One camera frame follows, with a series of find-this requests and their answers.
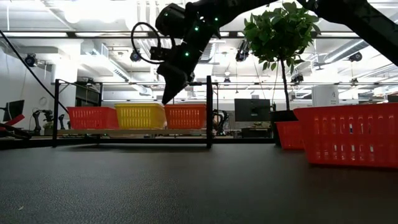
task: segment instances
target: black metal frame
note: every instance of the black metal frame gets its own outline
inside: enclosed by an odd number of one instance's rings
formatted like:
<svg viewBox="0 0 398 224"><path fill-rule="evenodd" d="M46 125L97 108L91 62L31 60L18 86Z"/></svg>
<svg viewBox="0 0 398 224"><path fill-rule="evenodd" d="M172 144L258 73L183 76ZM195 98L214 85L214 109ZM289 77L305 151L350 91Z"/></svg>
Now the black metal frame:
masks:
<svg viewBox="0 0 398 224"><path fill-rule="evenodd" d="M69 83L63 80L57 79L55 81L55 103L54 103L54 116L58 117L58 102L59 102L59 90L60 85L76 85L75 83ZM99 84L101 90L99 91L98 105L101 106L103 100L103 84ZM253 139L215 139L213 137L213 83L211 82L211 76L207 76L206 79L206 138L203 139L185 139L185 138L172 138L172 139L105 139L100 138L98 135L96 138L76 138L76 139L63 139L58 138L58 123L54 123L53 135L52 135L52 147L59 145L73 145L73 144L206 144L207 149L211 149L213 144L273 144L273 139L266 138L253 138Z"/></svg>

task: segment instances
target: black table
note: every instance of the black table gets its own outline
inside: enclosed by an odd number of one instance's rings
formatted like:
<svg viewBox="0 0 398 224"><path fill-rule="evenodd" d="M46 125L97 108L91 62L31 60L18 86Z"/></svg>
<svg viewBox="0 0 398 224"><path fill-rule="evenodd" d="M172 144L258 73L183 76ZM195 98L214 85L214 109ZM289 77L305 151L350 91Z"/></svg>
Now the black table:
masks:
<svg viewBox="0 0 398 224"><path fill-rule="evenodd" d="M395 224L397 199L396 171L265 144L0 151L0 223Z"/></svg>

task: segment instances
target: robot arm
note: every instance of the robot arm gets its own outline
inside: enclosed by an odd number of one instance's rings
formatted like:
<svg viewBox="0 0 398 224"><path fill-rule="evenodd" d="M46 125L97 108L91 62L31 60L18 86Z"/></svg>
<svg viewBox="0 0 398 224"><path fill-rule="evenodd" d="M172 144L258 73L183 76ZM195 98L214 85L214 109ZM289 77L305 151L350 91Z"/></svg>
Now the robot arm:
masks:
<svg viewBox="0 0 398 224"><path fill-rule="evenodd" d="M276 0L199 0L185 9L170 4L160 12L156 28L163 35L183 39L172 49L151 49L151 58L164 60L157 73L164 76L166 87L163 104L168 103L187 82L202 52L219 28L238 15L268 5ZM367 0L297 0L304 8L329 22L348 26L391 62L398 65L398 25L373 8Z"/></svg>

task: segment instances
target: yellow plastic basket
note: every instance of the yellow plastic basket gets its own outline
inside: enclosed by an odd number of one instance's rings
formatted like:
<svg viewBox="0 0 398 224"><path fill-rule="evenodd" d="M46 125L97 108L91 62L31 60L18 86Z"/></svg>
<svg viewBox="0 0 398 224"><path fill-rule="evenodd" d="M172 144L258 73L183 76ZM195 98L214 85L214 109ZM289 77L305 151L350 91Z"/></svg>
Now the yellow plastic basket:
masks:
<svg viewBox="0 0 398 224"><path fill-rule="evenodd" d="M121 129L161 129L165 126L164 108L157 103L122 103L114 107Z"/></svg>

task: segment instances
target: red plastic basket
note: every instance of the red plastic basket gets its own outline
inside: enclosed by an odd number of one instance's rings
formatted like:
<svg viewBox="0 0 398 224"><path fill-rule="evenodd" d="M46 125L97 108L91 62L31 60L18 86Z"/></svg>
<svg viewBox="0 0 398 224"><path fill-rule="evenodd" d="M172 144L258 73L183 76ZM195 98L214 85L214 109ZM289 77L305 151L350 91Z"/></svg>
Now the red plastic basket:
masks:
<svg viewBox="0 0 398 224"><path fill-rule="evenodd" d="M166 105L169 129L201 129L205 127L206 105Z"/></svg>
<svg viewBox="0 0 398 224"><path fill-rule="evenodd" d="M300 122L276 122L283 149L304 149Z"/></svg>
<svg viewBox="0 0 398 224"><path fill-rule="evenodd" d="M299 108L309 163L398 168L398 104Z"/></svg>
<svg viewBox="0 0 398 224"><path fill-rule="evenodd" d="M119 129L116 110L107 107L68 107L72 129Z"/></svg>

